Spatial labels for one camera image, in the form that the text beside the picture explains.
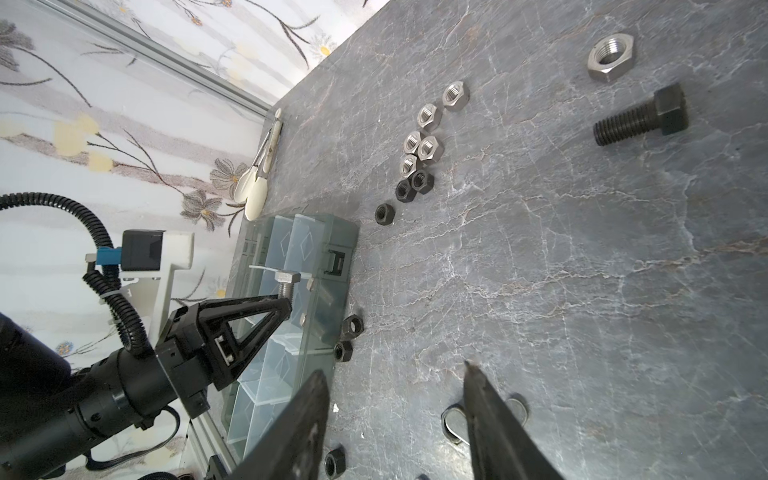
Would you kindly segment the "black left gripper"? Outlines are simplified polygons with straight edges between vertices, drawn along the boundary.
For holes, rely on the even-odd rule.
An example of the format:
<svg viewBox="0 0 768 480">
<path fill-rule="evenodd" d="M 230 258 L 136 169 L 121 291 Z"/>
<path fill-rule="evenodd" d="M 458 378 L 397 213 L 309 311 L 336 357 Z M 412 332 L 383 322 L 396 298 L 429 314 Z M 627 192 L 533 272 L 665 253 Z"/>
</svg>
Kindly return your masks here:
<svg viewBox="0 0 768 480">
<path fill-rule="evenodd" d="M 209 410 L 210 383 L 223 390 L 237 380 L 291 314 L 292 301 L 278 295 L 207 300 L 172 313 L 155 353 L 191 419 Z M 234 333 L 232 322 L 258 315 L 247 335 Z"/>
</svg>

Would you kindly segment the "black hex nut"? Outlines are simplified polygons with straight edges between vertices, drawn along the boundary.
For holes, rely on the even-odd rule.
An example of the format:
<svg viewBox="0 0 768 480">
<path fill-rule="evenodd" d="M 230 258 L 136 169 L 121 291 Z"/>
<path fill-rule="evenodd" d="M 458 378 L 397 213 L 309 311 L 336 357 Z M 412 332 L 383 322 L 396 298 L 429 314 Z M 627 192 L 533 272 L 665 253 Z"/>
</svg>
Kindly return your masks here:
<svg viewBox="0 0 768 480">
<path fill-rule="evenodd" d="M 378 225 L 390 225 L 395 217 L 395 209 L 389 203 L 382 203 L 375 210 L 375 221 Z"/>
<path fill-rule="evenodd" d="M 395 198 L 401 203 L 410 203 L 417 195 L 409 179 L 400 180 L 395 187 Z"/>
<path fill-rule="evenodd" d="M 349 340 L 338 342 L 334 347 L 334 358 L 337 362 L 343 363 L 351 360 L 353 355 L 353 344 Z"/>
<path fill-rule="evenodd" d="M 341 324 L 341 339 L 353 340 L 360 336 L 365 330 L 363 319 L 357 315 L 352 314 L 346 317 Z"/>
<path fill-rule="evenodd" d="M 427 194 L 434 187 L 434 176 L 426 169 L 418 169 L 410 177 L 411 187 L 419 194 Z"/>
<path fill-rule="evenodd" d="M 339 445 L 331 449 L 325 456 L 323 466 L 328 479 L 338 479 L 341 477 L 347 468 L 344 447 Z"/>
</svg>

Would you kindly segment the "lone silver hex nut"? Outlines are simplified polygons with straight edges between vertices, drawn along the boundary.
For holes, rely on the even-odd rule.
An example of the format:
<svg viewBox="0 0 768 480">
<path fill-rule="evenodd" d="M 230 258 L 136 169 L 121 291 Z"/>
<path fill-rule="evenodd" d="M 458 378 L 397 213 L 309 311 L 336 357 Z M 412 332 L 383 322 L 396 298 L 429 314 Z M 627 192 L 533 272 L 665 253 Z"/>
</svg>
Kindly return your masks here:
<svg viewBox="0 0 768 480">
<path fill-rule="evenodd" d="M 591 49 L 587 60 L 589 76 L 610 83 L 629 72 L 635 64 L 634 37 L 615 33 L 600 39 Z"/>
</svg>

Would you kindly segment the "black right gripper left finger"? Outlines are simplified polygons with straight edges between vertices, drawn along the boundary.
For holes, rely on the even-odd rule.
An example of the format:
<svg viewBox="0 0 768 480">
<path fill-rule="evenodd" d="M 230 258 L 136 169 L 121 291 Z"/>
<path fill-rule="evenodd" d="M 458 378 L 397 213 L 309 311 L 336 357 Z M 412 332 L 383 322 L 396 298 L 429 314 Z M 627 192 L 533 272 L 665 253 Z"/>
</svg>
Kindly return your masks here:
<svg viewBox="0 0 768 480">
<path fill-rule="evenodd" d="M 323 459 L 330 393 L 326 375 L 314 371 L 232 479 L 316 479 Z"/>
</svg>

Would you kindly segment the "cream silicone kitchen tongs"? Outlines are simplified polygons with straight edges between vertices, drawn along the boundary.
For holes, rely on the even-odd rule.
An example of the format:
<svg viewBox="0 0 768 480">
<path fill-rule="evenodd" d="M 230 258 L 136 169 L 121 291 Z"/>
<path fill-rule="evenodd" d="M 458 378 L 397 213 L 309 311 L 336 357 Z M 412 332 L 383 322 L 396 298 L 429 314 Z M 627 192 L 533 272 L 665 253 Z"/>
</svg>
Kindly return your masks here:
<svg viewBox="0 0 768 480">
<path fill-rule="evenodd" d="M 262 212 L 268 193 L 268 179 L 278 142 L 283 127 L 282 109 L 275 112 L 275 121 L 263 140 L 252 165 L 240 177 L 236 184 L 233 199 L 244 205 L 244 215 L 248 221 L 256 220 Z"/>
</svg>

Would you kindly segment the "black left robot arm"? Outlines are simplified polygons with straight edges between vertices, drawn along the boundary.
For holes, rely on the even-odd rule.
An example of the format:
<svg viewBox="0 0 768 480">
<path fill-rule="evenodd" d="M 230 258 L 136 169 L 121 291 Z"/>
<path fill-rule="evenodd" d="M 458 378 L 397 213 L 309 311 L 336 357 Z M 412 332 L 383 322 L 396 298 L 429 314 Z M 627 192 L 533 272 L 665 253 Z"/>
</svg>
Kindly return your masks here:
<svg viewBox="0 0 768 480">
<path fill-rule="evenodd" d="M 94 364 L 74 385 L 4 419 L 20 426 L 1 436 L 1 476 L 39 479 L 129 426 L 145 427 L 173 401 L 190 418 L 210 408 L 292 313 L 278 295 L 203 301 L 177 309 L 155 350 L 123 349 Z"/>
</svg>

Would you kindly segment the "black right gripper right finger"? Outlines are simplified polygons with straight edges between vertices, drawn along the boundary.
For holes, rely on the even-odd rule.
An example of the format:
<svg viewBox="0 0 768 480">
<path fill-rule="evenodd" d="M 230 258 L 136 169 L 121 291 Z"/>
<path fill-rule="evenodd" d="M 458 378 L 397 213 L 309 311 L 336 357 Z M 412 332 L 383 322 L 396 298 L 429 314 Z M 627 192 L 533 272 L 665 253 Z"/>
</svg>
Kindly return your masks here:
<svg viewBox="0 0 768 480">
<path fill-rule="evenodd" d="M 482 370 L 465 363 L 464 410 L 476 479 L 560 479 Z"/>
</svg>

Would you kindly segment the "silver hex bolt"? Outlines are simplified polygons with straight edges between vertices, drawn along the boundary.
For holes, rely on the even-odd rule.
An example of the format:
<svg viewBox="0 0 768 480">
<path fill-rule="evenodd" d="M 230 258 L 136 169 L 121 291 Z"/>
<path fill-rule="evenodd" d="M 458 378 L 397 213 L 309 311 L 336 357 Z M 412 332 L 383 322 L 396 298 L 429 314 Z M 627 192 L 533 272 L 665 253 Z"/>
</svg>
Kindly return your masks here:
<svg viewBox="0 0 768 480">
<path fill-rule="evenodd" d="M 299 272 L 276 271 L 275 281 L 278 283 L 278 297 L 293 300 L 295 285 L 302 279 Z"/>
</svg>

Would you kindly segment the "transparent grey organizer box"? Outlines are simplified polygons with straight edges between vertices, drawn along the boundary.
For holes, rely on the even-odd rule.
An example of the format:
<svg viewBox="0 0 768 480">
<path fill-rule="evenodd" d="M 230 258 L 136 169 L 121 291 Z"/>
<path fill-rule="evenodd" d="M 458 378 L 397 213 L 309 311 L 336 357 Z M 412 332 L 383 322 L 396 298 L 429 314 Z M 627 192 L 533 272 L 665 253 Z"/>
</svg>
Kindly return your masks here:
<svg viewBox="0 0 768 480">
<path fill-rule="evenodd" d="M 262 217 L 244 229 L 233 296 L 278 293 L 279 270 L 301 279 L 290 318 L 245 368 L 225 403 L 226 442 L 237 460 L 259 443 L 313 371 L 333 376 L 358 235 L 356 224 L 331 214 Z"/>
</svg>

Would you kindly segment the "black hex bolt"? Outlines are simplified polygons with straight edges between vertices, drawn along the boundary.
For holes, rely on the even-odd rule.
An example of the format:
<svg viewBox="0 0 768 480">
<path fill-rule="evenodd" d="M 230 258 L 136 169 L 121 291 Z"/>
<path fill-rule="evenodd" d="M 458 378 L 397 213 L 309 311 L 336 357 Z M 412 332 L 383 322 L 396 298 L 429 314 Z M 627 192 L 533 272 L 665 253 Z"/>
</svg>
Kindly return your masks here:
<svg viewBox="0 0 768 480">
<path fill-rule="evenodd" d="M 680 83 L 657 90 L 651 100 L 611 115 L 593 125 L 599 146 L 607 146 L 659 130 L 667 136 L 687 129 L 689 118 L 686 97 Z"/>
</svg>

